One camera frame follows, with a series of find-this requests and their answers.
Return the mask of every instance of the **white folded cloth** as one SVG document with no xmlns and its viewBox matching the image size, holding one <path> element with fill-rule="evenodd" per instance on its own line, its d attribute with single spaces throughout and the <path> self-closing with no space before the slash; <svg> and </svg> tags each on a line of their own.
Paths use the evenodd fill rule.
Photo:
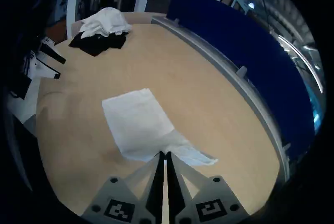
<svg viewBox="0 0 334 224">
<path fill-rule="evenodd" d="M 126 22 L 123 14 L 112 7 L 103 8 L 94 15 L 83 19 L 83 25 L 80 28 L 80 33 L 83 32 L 81 38 L 101 34 L 108 37 L 109 34 L 115 33 L 120 35 L 123 32 L 129 32 L 131 26 Z"/>
<path fill-rule="evenodd" d="M 196 150 L 175 130 L 148 88 L 106 99 L 102 107 L 115 143 L 128 159 L 147 162 L 159 151 L 171 151 L 188 165 L 217 161 Z"/>
</svg>

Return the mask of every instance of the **table surface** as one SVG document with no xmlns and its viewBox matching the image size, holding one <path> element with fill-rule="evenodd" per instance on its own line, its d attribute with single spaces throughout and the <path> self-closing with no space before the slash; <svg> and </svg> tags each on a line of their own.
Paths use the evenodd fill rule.
<svg viewBox="0 0 334 224">
<path fill-rule="evenodd" d="M 57 45 L 64 65 L 48 59 L 61 76 L 41 80 L 37 104 L 43 165 L 65 206 L 82 214 L 111 174 L 125 177 L 143 165 L 122 157 L 101 105 L 142 88 L 198 150 L 219 159 L 199 172 L 223 176 L 249 214 L 263 206 L 279 169 L 275 150 L 244 98 L 196 50 L 153 24 L 133 25 L 122 49 L 97 57 L 69 43 Z"/>
</svg>

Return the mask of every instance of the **pile of clothes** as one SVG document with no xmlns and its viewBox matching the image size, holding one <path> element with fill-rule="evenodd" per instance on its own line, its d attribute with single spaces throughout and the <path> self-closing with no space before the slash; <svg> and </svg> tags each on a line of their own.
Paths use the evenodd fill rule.
<svg viewBox="0 0 334 224">
<path fill-rule="evenodd" d="M 131 30 L 122 13 L 111 7 L 102 9 L 82 22 L 79 33 L 69 46 L 80 48 L 94 57 L 108 48 L 121 49 Z"/>
</svg>

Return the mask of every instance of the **blue partition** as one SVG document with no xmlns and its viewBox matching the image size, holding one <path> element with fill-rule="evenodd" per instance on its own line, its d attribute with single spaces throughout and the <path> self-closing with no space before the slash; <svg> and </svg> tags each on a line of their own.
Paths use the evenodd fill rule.
<svg viewBox="0 0 334 224">
<path fill-rule="evenodd" d="M 208 41 L 247 76 L 266 101 L 294 160 L 314 139 L 313 112 L 304 82 L 279 43 L 255 21 L 216 0 L 172 0 L 167 18 Z"/>
</svg>

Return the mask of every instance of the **ceiling light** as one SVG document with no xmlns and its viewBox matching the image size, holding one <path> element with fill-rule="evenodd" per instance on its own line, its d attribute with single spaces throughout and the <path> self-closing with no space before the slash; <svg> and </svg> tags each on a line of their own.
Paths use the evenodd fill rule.
<svg viewBox="0 0 334 224">
<path fill-rule="evenodd" d="M 310 50 L 310 51 L 317 51 L 317 49 L 315 49 L 313 47 L 310 47 L 308 45 L 304 45 L 303 48 L 306 49 L 306 50 Z"/>
<path fill-rule="evenodd" d="M 252 8 L 252 9 L 254 9 L 254 8 L 255 8 L 255 5 L 254 5 L 254 3 L 249 3 L 249 4 L 248 4 L 248 6 L 249 6 L 250 8 Z"/>
<path fill-rule="evenodd" d="M 315 123 L 319 119 L 319 114 L 316 114 L 316 116 L 313 119 L 313 122 Z"/>
<path fill-rule="evenodd" d="M 321 84 L 321 81 L 320 81 L 318 75 L 316 74 L 316 71 L 313 69 L 311 63 L 307 60 L 307 58 L 293 44 L 291 44 L 289 41 L 287 41 L 283 36 L 279 35 L 278 38 L 280 40 L 282 40 L 285 44 L 287 44 L 301 58 L 301 60 L 305 63 L 307 68 L 310 70 L 312 76 L 316 80 L 316 84 L 318 85 L 320 92 L 323 93 L 324 88 Z"/>
</svg>

